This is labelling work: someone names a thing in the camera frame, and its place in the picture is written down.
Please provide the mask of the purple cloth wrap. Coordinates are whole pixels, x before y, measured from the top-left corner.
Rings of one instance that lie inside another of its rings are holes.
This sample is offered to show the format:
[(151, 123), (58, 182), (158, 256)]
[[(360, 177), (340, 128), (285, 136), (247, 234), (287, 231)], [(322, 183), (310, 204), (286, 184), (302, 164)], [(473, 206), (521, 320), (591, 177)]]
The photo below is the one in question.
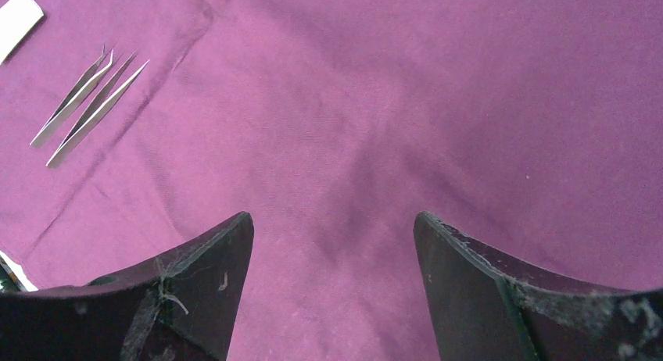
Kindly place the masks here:
[[(434, 360), (425, 210), (556, 273), (662, 285), (662, 0), (36, 1), (1, 67), (1, 249), (40, 288), (246, 211), (230, 359)], [(116, 64), (31, 147), (103, 46)]]

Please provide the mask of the small white sterile packet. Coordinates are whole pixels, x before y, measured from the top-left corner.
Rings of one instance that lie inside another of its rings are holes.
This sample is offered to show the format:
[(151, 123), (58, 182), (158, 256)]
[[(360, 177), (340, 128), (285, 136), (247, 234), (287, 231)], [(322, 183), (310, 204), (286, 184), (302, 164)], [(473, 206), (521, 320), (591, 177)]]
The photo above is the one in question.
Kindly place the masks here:
[(35, 0), (8, 0), (1, 7), (1, 63), (44, 17)]

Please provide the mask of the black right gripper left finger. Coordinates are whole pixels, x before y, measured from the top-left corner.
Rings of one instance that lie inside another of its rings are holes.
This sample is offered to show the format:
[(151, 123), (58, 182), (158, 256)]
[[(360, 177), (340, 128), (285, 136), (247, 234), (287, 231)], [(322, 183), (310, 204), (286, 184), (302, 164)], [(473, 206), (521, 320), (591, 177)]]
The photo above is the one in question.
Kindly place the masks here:
[(224, 360), (254, 227), (240, 212), (82, 286), (1, 296), (4, 360)]

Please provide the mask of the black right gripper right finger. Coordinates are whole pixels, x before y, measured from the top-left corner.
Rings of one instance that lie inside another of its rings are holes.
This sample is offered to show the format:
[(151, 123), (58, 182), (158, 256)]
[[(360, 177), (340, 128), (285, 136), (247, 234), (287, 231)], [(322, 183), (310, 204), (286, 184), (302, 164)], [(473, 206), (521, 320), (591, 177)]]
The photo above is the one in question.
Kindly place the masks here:
[(593, 284), (476, 240), (429, 212), (414, 221), (443, 360), (659, 360), (662, 291)]

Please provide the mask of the steel scalpel handle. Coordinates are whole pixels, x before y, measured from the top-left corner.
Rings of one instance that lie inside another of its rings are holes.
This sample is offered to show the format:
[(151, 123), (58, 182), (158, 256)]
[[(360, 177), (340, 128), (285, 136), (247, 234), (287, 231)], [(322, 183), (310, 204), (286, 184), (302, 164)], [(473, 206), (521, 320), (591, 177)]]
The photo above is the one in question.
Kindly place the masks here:
[(97, 87), (99, 81), (114, 64), (113, 49), (102, 47), (102, 54), (84, 71), (75, 85), (62, 100), (56, 111), (30, 142), (33, 148), (40, 148), (69, 118), (81, 103)]

